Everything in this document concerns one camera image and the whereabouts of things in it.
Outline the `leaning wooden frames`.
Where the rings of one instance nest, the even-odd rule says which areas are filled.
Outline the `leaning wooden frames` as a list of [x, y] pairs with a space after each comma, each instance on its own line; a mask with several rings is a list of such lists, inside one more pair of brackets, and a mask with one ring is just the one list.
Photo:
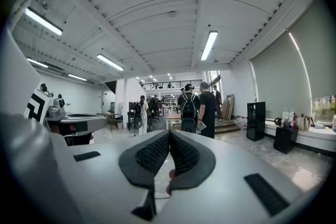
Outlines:
[[226, 99], [223, 101], [222, 105], [222, 116], [224, 120], [231, 119], [233, 106], [234, 106], [234, 95], [229, 94], [226, 96]]

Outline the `low black box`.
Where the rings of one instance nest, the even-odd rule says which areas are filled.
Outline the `low black box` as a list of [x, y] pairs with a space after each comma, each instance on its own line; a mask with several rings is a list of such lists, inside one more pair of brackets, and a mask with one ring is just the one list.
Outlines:
[[289, 153], [295, 146], [298, 127], [277, 127], [273, 148], [284, 154]]

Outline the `beige tote bag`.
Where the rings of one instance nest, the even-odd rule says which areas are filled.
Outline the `beige tote bag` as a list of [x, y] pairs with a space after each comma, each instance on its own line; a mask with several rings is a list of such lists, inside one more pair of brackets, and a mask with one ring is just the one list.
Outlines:
[[314, 122], [313, 118], [311, 116], [304, 116], [303, 114], [301, 115], [299, 119], [299, 130], [305, 131], [305, 132], [310, 132], [314, 129]]

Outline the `black mezzanine railing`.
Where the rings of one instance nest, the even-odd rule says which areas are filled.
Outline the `black mezzanine railing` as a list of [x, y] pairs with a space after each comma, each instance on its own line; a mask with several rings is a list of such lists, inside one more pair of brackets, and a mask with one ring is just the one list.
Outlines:
[[179, 80], [179, 81], [164, 81], [164, 82], [142, 82], [139, 84], [144, 90], [160, 90], [160, 89], [180, 89], [187, 84], [198, 87], [202, 83], [202, 79], [196, 80]]

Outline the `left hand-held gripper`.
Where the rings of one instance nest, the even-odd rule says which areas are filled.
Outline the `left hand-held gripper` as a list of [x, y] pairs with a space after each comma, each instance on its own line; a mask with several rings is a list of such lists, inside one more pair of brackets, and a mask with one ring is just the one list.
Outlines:
[[40, 81], [40, 75], [25, 58], [12, 33], [5, 29], [0, 38], [0, 114], [20, 115], [46, 126], [53, 133], [69, 135], [69, 145], [89, 144], [92, 134], [75, 136], [78, 130], [99, 130], [107, 125], [103, 114], [47, 116], [54, 100], [37, 89]]

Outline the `light wooden table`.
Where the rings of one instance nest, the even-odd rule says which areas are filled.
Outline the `light wooden table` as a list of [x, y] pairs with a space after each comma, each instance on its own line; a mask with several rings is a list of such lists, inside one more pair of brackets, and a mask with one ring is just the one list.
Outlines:
[[166, 129], [170, 130], [173, 126], [181, 125], [181, 115], [180, 114], [168, 114], [165, 117]]

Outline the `brown wooden chair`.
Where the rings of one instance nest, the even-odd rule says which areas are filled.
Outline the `brown wooden chair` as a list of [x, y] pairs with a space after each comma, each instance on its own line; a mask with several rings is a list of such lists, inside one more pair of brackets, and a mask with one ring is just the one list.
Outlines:
[[105, 114], [105, 116], [107, 118], [107, 124], [110, 125], [111, 130], [113, 126], [115, 126], [117, 129], [123, 127], [123, 120], [119, 117], [119, 114], [115, 114], [109, 111]]

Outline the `grey roller blind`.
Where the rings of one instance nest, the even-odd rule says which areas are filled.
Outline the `grey roller blind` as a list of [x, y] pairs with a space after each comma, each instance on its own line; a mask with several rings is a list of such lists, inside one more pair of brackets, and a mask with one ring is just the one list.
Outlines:
[[252, 59], [258, 101], [266, 103], [266, 118], [285, 111], [310, 114], [310, 92], [300, 53], [288, 33]]
[[290, 28], [303, 56], [313, 99], [336, 95], [336, 19], [324, 0], [314, 0]]

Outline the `dark wooden step platform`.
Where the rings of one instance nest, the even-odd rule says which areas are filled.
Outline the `dark wooden step platform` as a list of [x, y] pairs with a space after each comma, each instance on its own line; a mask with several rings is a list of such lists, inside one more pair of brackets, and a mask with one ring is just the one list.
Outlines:
[[237, 132], [239, 130], [240, 127], [236, 124], [235, 120], [215, 121], [215, 135]]

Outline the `white window bench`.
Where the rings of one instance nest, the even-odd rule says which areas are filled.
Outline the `white window bench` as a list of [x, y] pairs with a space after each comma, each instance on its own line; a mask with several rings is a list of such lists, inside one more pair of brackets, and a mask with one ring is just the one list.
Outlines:
[[[277, 127], [274, 122], [266, 121], [265, 135], [275, 140]], [[310, 132], [298, 130], [295, 147], [336, 158], [336, 132], [316, 128]]]

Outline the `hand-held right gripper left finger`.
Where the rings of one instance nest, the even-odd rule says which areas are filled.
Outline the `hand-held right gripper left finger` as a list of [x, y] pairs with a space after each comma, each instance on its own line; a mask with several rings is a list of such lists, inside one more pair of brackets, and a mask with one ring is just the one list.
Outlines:
[[167, 130], [112, 143], [70, 147], [71, 188], [81, 224], [171, 224], [157, 210], [155, 177], [169, 155]]

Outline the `black backpack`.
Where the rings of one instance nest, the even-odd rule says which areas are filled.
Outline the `black backpack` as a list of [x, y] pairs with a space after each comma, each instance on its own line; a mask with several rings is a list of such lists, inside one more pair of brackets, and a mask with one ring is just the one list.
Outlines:
[[196, 95], [192, 93], [191, 96], [187, 96], [186, 93], [183, 94], [183, 102], [181, 106], [182, 119], [194, 119], [197, 114], [197, 109], [194, 104], [194, 99]]

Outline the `tall black cabinet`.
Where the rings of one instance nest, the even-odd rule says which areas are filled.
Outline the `tall black cabinet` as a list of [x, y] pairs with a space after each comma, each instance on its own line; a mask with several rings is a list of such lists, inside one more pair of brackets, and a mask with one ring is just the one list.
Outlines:
[[266, 103], [255, 102], [247, 104], [247, 133], [252, 141], [258, 141], [265, 136]]

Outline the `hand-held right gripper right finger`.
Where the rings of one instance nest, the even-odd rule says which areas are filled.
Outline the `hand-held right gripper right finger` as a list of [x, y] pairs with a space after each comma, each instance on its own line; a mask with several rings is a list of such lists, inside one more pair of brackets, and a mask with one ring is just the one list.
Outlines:
[[309, 193], [251, 152], [201, 135], [175, 134], [203, 145], [215, 165], [197, 187], [171, 191], [160, 224], [292, 224], [309, 204]]

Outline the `clear water jug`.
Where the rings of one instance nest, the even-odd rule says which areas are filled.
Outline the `clear water jug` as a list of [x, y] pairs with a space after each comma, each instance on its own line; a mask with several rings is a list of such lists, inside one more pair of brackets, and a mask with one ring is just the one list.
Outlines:
[[241, 116], [241, 115], [237, 115], [236, 118], [236, 125], [238, 127], [240, 127], [240, 129], [242, 131], [246, 131], [247, 130], [247, 117], [245, 116]]

